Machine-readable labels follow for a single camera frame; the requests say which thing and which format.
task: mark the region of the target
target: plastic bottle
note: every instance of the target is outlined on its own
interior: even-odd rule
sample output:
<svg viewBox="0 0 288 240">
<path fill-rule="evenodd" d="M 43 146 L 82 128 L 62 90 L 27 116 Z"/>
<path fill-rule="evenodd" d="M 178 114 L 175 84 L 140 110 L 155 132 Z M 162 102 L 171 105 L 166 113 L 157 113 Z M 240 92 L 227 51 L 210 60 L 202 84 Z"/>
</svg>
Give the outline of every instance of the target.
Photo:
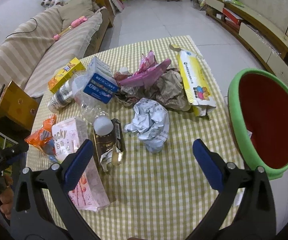
<svg viewBox="0 0 288 240">
<path fill-rule="evenodd" d="M 114 126 L 105 111 L 106 105 L 83 92 L 89 80 L 90 75 L 86 71 L 79 71 L 73 75 L 71 87 L 74 100 L 80 106 L 82 117 L 93 125 L 96 134 L 104 136 L 109 134 Z"/>
</svg>

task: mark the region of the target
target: pink plush toy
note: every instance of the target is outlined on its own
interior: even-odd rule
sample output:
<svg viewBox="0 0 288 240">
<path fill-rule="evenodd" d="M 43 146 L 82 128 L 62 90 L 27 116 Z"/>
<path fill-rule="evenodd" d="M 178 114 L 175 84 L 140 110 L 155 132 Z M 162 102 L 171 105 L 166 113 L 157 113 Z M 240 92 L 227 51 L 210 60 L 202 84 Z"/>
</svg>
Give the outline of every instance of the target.
<svg viewBox="0 0 288 240">
<path fill-rule="evenodd" d="M 60 37 L 62 37 L 65 33 L 67 33 L 69 30 L 76 28 L 77 26 L 79 26 L 80 24 L 82 24 L 83 22 L 86 22 L 88 19 L 85 16 L 82 16 L 78 19 L 76 19 L 75 21 L 73 21 L 71 23 L 70 26 L 68 26 L 65 30 L 63 30 L 60 34 L 56 34 L 53 39 L 55 41 L 58 41 L 60 39 Z"/>
</svg>

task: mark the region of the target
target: blue box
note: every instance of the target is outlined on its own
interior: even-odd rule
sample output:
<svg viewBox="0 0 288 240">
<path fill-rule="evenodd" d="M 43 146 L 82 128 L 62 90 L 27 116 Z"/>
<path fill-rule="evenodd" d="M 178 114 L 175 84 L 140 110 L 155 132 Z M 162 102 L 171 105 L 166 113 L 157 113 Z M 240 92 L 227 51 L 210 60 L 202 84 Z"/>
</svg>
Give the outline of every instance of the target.
<svg viewBox="0 0 288 240">
<path fill-rule="evenodd" d="M 94 74 L 83 92 L 107 104 L 119 89 L 110 67 L 94 56 L 87 71 Z"/>
</svg>

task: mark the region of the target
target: bottle cap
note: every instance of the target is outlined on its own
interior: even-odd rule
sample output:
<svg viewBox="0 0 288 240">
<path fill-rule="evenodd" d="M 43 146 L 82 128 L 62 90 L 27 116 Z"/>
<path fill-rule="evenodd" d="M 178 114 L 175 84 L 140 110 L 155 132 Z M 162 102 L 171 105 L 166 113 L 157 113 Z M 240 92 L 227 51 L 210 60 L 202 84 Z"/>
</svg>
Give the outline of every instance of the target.
<svg viewBox="0 0 288 240">
<path fill-rule="evenodd" d="M 108 135 L 114 128 L 112 121 L 105 115 L 99 116 L 93 123 L 95 133 L 99 136 Z"/>
</svg>

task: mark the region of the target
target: sofa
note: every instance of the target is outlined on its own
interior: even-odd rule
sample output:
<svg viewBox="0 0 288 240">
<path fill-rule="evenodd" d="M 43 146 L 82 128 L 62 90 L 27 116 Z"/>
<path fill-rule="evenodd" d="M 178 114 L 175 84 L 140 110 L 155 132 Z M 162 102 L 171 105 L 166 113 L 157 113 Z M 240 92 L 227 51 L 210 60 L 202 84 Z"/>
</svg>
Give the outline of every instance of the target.
<svg viewBox="0 0 288 240">
<path fill-rule="evenodd" d="M 74 57 L 81 59 L 97 53 L 112 23 L 107 9 L 99 8 L 94 1 L 70 0 L 63 7 L 48 8 L 21 24 L 0 45 L 0 88 L 13 80 L 29 96 L 40 97 L 57 69 Z M 64 18 L 65 8 L 77 18 L 89 14 L 89 19 L 55 41 L 53 36 L 63 30 L 63 23 L 77 19 Z"/>
</svg>

